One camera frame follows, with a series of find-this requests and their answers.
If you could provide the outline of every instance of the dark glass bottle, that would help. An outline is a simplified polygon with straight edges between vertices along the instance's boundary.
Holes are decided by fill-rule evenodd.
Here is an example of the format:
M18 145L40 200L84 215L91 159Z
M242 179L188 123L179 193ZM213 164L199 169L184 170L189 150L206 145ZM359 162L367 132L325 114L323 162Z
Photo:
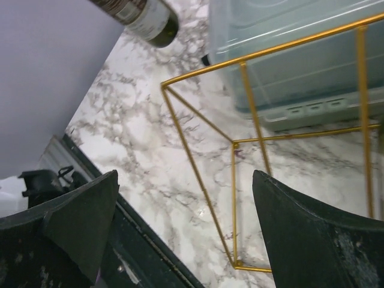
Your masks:
M169 45L179 30L175 12L163 0L90 0L149 44Z

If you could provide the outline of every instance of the gold metal frame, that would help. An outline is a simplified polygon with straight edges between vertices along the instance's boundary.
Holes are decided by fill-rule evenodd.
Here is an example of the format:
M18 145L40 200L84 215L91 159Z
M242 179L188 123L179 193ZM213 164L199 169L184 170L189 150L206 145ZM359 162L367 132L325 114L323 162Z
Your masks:
M206 202L208 204L209 210L212 214L217 232L219 234L219 237L221 239L221 242L223 244L224 250L227 254L228 260L230 264L235 268L239 270L246 270L246 271L258 271L258 272L272 272L271 269L268 268L258 268L258 267L250 267L250 266L244 266L241 260L238 259L238 248L237 248L237 228L236 228L236 173L235 173L235 150L238 149L239 145L241 143L246 142L259 142L263 160L265 164L266 171L268 174L272 174L271 167L269 165L268 160L268 154L265 147L265 141L269 140L288 140L288 139L299 139L299 138L308 138L308 137L315 137L315 136L328 136L328 135L335 135L335 134L341 134L341 133L348 133L353 131L359 131L361 130L363 133L364 138L364 160L365 160L365 185L366 185L366 194L367 194L367 205L368 205L368 214L371 218L374 217L374 205L373 205L373 191L372 191L372 172L371 172L371 155L370 155L370 137L369 137L369 130L378 128L379 124L370 125L369 124L369 118L368 118L368 88L367 88L367 65L366 65L366 58L365 58L365 31L367 30L367 25L374 23L376 21L380 21L384 19L384 13L369 17L363 20L359 20L347 25L343 25L338 28L330 29L318 34L314 34L299 40L291 41L286 44L278 45L272 48L268 48L262 51L254 52L242 57L238 57L235 59L231 59L226 62L222 62L219 64L215 64L212 66L208 66L199 70L195 70L192 72L189 72L187 74L174 77L172 79L169 79L167 81L164 81L161 83L161 91L163 93L164 100L168 106L169 112L172 116L172 119L175 123L176 129L179 133L181 142L183 144L183 147L188 155L188 159L192 165L193 171L196 175L197 181L199 182L199 185L201 187L201 190L203 191L204 197L206 199ZM331 131L321 131L321 132L315 132L315 133L302 133L302 134L291 134L291 135L284 135L284 136L271 136L271 137L263 137L262 130L260 128L259 119L257 116L257 110L256 105L254 103L253 93L251 90L248 73L247 73L247 64L246 61L261 57L264 55L268 55L277 51L282 51L291 47L295 47L298 45L302 45L305 43L309 43L312 41L316 41L325 37L329 37L335 34L339 34L345 31L349 31L355 29L356 30L356 48L357 48L357 63L358 63L358 82L359 82L359 91L360 91L360 102L361 102L361 108L360 108L360 118L361 118L361 126L359 127L353 127L353 128L345 128L345 129L337 129L337 130L331 130ZM170 85L182 80L185 80L187 78L191 78L194 76L198 76L201 74L205 74L210 71L214 71L217 69L221 69L224 67L228 67L230 65L236 65L238 64L240 66L242 78L244 81L245 91L247 94L248 102L250 104L252 119L254 123L254 128L257 133L257 138L254 139L238 139L233 140L231 139L226 133L221 131L215 124L213 124L210 120L208 120L204 115L202 115L197 109L195 109L190 103L185 101L178 93L176 93L175 90L173 90ZM179 100L183 105L185 105L188 109L190 109L192 112L194 112L201 120L206 122L211 128L213 128L216 132L218 132L220 135L222 135L225 139L227 139L232 144L232 151L231 151L231 161L232 161L232 226L233 226L233 258L230 255L230 251L228 249L228 246L224 240L224 235L221 230L220 224L218 222L216 213L214 211L214 207L212 205L212 202L210 200L209 194L205 188L205 185L203 183L202 177L200 175L200 172L197 168L196 162L192 156L191 150L188 147L188 143L185 139L185 136L183 134L183 130L180 126L180 123L176 117L175 110L172 106L172 103L170 101L170 98L167 94L167 92L171 93L177 100Z

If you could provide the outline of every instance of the translucent plastic bin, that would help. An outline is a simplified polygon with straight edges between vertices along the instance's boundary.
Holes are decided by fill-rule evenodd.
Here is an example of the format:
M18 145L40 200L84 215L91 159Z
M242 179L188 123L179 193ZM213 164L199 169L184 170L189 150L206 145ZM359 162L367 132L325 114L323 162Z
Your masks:
M216 64L384 11L384 1L211 0L209 60ZM370 113L384 112L384 21L366 32ZM358 116L356 32L247 62L261 123L272 130ZM235 109L250 109L238 65L219 70Z

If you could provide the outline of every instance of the wall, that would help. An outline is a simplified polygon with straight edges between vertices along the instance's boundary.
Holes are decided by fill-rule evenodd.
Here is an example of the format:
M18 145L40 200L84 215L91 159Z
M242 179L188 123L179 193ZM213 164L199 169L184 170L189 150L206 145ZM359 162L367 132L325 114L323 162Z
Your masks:
M2 0L0 179L34 169L122 32L87 0Z

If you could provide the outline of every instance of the white marble surface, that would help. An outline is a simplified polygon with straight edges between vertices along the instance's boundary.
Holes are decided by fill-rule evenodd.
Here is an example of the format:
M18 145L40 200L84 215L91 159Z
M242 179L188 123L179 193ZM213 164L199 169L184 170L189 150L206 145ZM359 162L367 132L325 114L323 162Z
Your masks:
M125 31L67 133L102 172L119 172L121 194L206 287L270 288L271 274L234 271L229 265L160 93L161 81L202 67L207 3L171 1L181 30L166 49L151 48ZM255 136L252 123L233 112L216 74L173 87L234 139ZM232 249L230 145L181 104L173 103ZM359 133L268 142L267 149L280 181L341 209L367 214ZM267 266L251 192L253 170L264 170L258 144L241 145L236 163L240 257L249 265Z

